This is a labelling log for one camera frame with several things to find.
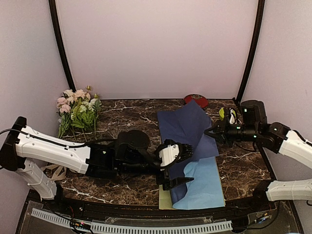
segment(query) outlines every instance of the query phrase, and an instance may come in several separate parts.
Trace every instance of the robotic arm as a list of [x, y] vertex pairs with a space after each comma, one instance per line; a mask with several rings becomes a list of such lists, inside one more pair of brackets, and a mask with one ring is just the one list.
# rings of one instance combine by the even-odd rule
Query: robotic arm
[[[86, 176], [114, 178], [121, 173], [156, 175], [157, 184], [169, 190], [193, 178], [169, 179], [168, 168], [190, 158], [192, 147], [165, 140], [154, 155], [147, 152], [150, 140], [141, 131], [119, 133], [117, 139], [75, 143], [39, 133], [19, 117], [0, 150], [0, 165], [20, 174], [42, 199], [55, 199], [61, 190], [36, 165], [33, 159], [62, 165]], [[107, 145], [97, 144], [110, 141]]]
[[[224, 119], [218, 120], [205, 134], [230, 147], [235, 141], [256, 142], [272, 152], [291, 157], [312, 169], [312, 143], [305, 140], [299, 132], [275, 122], [267, 123], [264, 104], [249, 100], [241, 103], [243, 123], [231, 121], [231, 110], [224, 109]], [[301, 181], [263, 181], [269, 201], [312, 200], [312, 179]]]

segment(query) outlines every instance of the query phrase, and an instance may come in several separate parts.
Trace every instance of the white wall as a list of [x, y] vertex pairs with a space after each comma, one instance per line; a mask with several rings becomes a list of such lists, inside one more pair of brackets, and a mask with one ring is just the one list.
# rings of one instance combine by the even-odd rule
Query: white wall
[[101, 98], [236, 96], [257, 0], [58, 0], [75, 84]]
[[[265, 103], [268, 121], [279, 121], [312, 140], [312, 1], [266, 1], [259, 44], [244, 100]], [[268, 152], [279, 180], [312, 178], [306, 166]], [[305, 233], [312, 207], [295, 202]]]
[[[24, 116], [36, 130], [54, 135], [55, 100], [67, 83], [47, 0], [0, 1], [0, 51], [0, 130]], [[0, 171], [0, 233], [15, 233], [27, 193], [19, 176]]]

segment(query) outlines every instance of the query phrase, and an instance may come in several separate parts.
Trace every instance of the red plate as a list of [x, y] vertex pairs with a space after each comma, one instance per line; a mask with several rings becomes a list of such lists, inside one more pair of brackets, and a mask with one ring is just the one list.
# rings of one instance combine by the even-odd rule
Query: red plate
[[204, 96], [199, 94], [187, 95], [183, 100], [186, 104], [194, 100], [201, 108], [205, 108], [206, 106], [208, 106], [208, 100]]

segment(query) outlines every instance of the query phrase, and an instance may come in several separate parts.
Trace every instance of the white vent grille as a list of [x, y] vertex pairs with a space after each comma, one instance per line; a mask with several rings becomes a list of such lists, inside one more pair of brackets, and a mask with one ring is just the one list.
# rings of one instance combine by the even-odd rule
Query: white vent grille
[[[69, 221], [55, 214], [33, 208], [32, 216], [69, 228]], [[187, 227], [129, 227], [91, 223], [91, 229], [97, 234], [211, 234], [232, 230], [232, 222], [225, 221]]]

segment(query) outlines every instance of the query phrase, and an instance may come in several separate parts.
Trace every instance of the marble table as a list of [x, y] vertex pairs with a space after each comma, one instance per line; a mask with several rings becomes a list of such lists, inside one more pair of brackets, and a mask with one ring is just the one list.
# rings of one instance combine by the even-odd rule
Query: marble table
[[[85, 142], [99, 138], [117, 138], [120, 131], [142, 130], [150, 137], [149, 152], [160, 143], [157, 111], [176, 110], [183, 105], [181, 99], [104, 100], [99, 113], [96, 131], [82, 134], [75, 132], [63, 137], [65, 140]], [[232, 100], [209, 100], [205, 112], [213, 121], [218, 119], [221, 107], [235, 107]], [[241, 147], [251, 148], [248, 143]], [[270, 174], [260, 153], [247, 152], [238, 146], [229, 148], [218, 144], [220, 156], [216, 158], [224, 198], [233, 200], [252, 196], [257, 184], [270, 179]], [[121, 175], [116, 179], [90, 178], [67, 171], [60, 181], [64, 195], [85, 201], [158, 206], [158, 189], [152, 175]]]

